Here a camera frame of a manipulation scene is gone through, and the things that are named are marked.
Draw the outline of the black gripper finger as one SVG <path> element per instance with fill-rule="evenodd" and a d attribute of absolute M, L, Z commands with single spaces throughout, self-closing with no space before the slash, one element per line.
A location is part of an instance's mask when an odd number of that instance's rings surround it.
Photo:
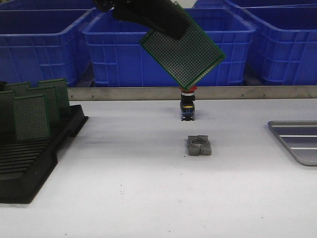
<path fill-rule="evenodd" d="M 180 40 L 190 26 L 181 7 L 170 0 L 95 0 L 101 12 L 113 10 L 113 18 L 147 26 Z"/>

